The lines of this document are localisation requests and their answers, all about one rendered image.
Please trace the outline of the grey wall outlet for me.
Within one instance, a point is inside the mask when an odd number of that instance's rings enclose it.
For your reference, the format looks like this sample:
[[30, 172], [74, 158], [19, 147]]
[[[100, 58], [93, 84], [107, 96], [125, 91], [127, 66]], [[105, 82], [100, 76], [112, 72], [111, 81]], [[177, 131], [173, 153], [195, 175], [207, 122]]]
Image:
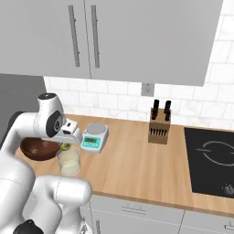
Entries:
[[153, 97], [154, 96], [154, 84], [153, 83], [143, 83], [141, 95], [145, 96], [145, 97]]

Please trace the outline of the white teal kitchen scale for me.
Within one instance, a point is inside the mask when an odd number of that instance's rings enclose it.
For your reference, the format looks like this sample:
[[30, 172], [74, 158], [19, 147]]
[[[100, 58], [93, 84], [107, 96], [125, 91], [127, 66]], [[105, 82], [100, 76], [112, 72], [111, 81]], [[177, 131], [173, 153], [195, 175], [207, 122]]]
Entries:
[[109, 136], [109, 127], [103, 123], [89, 123], [82, 135], [80, 149], [89, 154], [99, 154]]

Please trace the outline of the glass of lemonade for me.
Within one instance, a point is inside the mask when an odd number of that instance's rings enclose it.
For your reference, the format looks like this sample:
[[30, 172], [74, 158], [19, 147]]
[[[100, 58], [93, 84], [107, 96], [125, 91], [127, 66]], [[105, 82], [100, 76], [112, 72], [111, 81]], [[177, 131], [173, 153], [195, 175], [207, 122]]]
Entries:
[[71, 146], [68, 151], [58, 151], [56, 158], [63, 176], [76, 176], [80, 172], [80, 151]]

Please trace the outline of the wooden knife block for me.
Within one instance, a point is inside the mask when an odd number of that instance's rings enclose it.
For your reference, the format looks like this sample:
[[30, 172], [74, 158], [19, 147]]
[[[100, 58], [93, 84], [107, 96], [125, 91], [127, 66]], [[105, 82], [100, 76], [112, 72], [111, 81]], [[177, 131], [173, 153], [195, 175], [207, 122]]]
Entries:
[[164, 109], [157, 109], [157, 117], [155, 120], [152, 120], [152, 109], [148, 128], [148, 142], [152, 144], [167, 144], [171, 122], [165, 121], [166, 112]]

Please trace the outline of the wide grey drawer front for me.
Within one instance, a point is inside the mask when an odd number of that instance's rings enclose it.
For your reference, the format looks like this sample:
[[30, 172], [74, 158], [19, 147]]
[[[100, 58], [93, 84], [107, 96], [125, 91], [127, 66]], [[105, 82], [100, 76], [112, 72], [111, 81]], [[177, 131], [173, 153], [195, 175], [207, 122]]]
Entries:
[[[122, 211], [121, 207], [142, 207], [146, 210], [146, 215]], [[159, 221], [168, 224], [178, 225], [180, 228], [184, 211], [182, 209], [163, 207], [152, 204], [133, 202], [129, 200], [117, 199], [113, 197], [102, 197], [92, 195], [90, 199], [90, 208], [110, 212], [113, 214], [125, 215], [134, 218], [143, 218], [152, 221]]]

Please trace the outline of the grey hob knob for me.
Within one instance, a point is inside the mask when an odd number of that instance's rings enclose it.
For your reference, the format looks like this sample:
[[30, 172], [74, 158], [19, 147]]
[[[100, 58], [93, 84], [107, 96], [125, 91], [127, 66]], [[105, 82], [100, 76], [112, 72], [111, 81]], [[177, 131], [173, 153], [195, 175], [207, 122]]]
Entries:
[[234, 195], [234, 188], [232, 185], [225, 185], [224, 190], [228, 195]]

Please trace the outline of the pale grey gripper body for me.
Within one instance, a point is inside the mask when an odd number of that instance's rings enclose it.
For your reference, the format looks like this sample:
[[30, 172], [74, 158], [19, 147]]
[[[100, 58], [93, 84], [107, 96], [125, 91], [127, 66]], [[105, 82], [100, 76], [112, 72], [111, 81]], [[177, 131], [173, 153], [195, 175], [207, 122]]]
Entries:
[[44, 138], [44, 141], [62, 144], [81, 144], [82, 133], [79, 127], [77, 127], [75, 130], [60, 129], [60, 131], [55, 136], [51, 138]]

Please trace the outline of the black hob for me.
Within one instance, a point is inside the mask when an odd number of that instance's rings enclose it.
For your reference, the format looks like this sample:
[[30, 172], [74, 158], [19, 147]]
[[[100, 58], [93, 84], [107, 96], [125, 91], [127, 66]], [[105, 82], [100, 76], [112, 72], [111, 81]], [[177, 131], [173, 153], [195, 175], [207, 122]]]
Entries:
[[234, 198], [234, 133], [184, 128], [186, 154], [193, 193]]

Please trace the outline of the dark grey fridge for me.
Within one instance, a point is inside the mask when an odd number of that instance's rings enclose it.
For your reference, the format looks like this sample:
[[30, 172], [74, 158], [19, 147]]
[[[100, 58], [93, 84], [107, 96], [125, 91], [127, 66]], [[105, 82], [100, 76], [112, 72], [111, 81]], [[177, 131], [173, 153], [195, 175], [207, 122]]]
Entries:
[[37, 97], [46, 92], [40, 76], [0, 74], [0, 147], [10, 118], [18, 111], [38, 112]]

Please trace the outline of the wide grey wall cupboard door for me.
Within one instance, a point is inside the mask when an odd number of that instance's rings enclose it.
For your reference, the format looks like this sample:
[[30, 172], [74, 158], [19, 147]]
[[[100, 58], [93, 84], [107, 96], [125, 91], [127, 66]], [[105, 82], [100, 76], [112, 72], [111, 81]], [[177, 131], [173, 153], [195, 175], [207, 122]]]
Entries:
[[[223, 0], [84, 0], [94, 80], [202, 86]], [[100, 67], [95, 68], [91, 5]]]

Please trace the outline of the grey base cupboard door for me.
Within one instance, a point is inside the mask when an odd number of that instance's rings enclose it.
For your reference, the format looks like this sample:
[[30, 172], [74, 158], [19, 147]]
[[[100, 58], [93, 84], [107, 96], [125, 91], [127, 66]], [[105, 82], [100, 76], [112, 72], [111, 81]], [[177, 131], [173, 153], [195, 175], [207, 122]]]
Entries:
[[143, 218], [92, 210], [94, 232], [96, 220], [101, 222], [101, 234], [178, 234], [179, 226]]

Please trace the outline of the narrow grey wall cupboard door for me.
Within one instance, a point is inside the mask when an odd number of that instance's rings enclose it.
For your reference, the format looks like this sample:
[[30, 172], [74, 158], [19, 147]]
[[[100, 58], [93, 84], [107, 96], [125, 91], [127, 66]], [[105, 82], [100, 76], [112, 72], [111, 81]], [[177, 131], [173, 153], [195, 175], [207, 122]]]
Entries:
[[[69, 5], [76, 19], [78, 68]], [[88, 79], [84, 0], [0, 0], [0, 73]]]

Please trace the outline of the brown bowl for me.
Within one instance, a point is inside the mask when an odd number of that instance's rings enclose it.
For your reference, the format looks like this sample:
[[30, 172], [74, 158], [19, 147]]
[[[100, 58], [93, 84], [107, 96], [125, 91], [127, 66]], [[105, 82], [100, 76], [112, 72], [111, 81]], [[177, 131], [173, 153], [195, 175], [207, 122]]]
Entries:
[[54, 158], [59, 148], [59, 143], [40, 138], [24, 138], [20, 143], [22, 153], [34, 161], [47, 161]]

